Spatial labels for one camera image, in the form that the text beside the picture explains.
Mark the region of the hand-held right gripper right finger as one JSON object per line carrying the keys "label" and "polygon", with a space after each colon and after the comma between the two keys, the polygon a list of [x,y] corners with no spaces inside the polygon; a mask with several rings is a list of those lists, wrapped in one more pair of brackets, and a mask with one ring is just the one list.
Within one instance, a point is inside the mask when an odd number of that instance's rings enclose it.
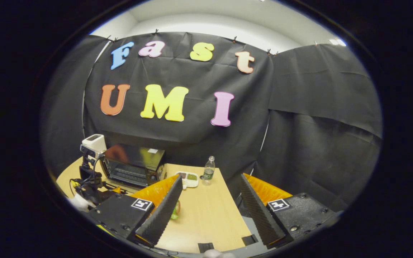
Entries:
{"label": "hand-held right gripper right finger", "polygon": [[241,196],[269,249],[316,233],[339,215],[307,193],[292,195],[246,173],[241,175]]}

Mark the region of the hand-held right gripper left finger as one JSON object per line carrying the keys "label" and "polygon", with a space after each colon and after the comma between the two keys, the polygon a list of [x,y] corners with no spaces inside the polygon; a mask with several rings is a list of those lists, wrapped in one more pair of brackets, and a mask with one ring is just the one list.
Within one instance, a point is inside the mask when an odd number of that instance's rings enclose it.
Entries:
{"label": "hand-held right gripper left finger", "polygon": [[115,238],[153,248],[164,233],[182,190],[182,177],[174,175],[130,196],[114,192],[86,216]]}

